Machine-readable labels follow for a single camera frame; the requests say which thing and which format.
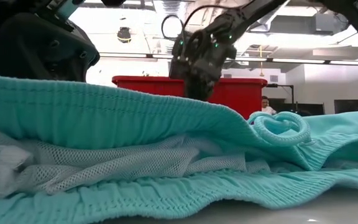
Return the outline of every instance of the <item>ceiling light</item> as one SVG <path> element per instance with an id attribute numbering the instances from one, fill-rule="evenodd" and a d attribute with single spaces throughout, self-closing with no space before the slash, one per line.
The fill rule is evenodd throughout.
<path id="1" fill-rule="evenodd" d="M 140 1 L 125 1 L 125 4 L 140 5 Z"/>
<path id="2" fill-rule="evenodd" d="M 314 16 L 321 7 L 285 6 L 277 11 L 278 16 Z"/>
<path id="3" fill-rule="evenodd" d="M 258 57 L 236 57 L 236 62 L 266 62 L 267 58 L 258 58 Z"/>
<path id="4" fill-rule="evenodd" d="M 101 0 L 85 0 L 84 3 L 102 3 Z"/>
<path id="5" fill-rule="evenodd" d="M 100 53 L 100 57 L 146 58 L 146 54 Z"/>
<path id="6" fill-rule="evenodd" d="M 159 55 L 159 54 L 154 54 L 153 58 L 158 58 L 158 59 L 172 59 L 172 55 Z"/>
<path id="7" fill-rule="evenodd" d="M 273 62 L 284 63 L 324 63 L 324 60 L 310 60 L 310 59 L 292 59 L 292 58 L 273 58 Z"/>
<path id="8" fill-rule="evenodd" d="M 100 57 L 100 61 L 112 62 L 158 62 L 155 58 L 129 58 L 129 57 Z"/>
<path id="9" fill-rule="evenodd" d="M 358 65 L 358 61 L 331 61 L 331 65 Z"/>

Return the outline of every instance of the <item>clothing pile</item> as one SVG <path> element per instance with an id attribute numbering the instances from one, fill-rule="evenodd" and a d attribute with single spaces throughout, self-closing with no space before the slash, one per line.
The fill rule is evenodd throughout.
<path id="1" fill-rule="evenodd" d="M 0 223 L 278 209 L 358 189 L 358 112 L 302 118 L 85 83 L 0 77 Z"/>

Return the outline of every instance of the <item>white mesh lining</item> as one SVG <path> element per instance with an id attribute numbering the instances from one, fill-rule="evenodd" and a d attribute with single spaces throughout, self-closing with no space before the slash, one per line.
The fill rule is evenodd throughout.
<path id="1" fill-rule="evenodd" d="M 182 177 L 195 172 L 233 169 L 258 172 L 265 163 L 245 162 L 244 153 L 223 155 L 221 148 L 202 138 L 179 135 L 144 146 L 79 150 L 40 141 L 16 141 L 0 133 L 1 146 L 17 146 L 34 157 L 34 163 L 17 173 L 14 183 L 0 189 L 0 198 L 14 192 L 57 192 L 101 180 L 140 177 Z"/>

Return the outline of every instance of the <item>mint green fabric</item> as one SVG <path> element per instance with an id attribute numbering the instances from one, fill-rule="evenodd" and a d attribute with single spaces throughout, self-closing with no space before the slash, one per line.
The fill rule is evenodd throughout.
<path id="1" fill-rule="evenodd" d="M 222 199 L 278 209 L 335 185 L 358 189 L 358 112 L 302 119 L 256 113 L 249 124 L 225 106 L 72 82 L 0 77 L 0 132 L 74 149 L 150 144 L 192 133 L 270 170 L 104 180 L 55 195 L 0 199 L 0 223 L 93 223 L 142 215 L 183 218 Z"/>

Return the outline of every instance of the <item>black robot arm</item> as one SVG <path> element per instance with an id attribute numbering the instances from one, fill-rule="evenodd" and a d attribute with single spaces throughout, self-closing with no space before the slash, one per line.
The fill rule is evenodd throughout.
<path id="1" fill-rule="evenodd" d="M 118 7 L 125 0 L 102 0 Z M 99 52 L 69 16 L 84 0 L 0 1 L 0 76 L 85 82 Z"/>
<path id="2" fill-rule="evenodd" d="M 244 6 L 228 8 L 209 26 L 195 33 L 183 31 L 173 46 L 169 76 L 185 81 L 185 97 L 206 101 L 212 94 L 214 84 L 221 77 L 225 60 L 236 58 L 237 50 L 233 43 L 252 24 L 284 2 L 285 0 L 253 0 Z M 345 16 L 358 31 L 358 1 L 319 2 Z"/>

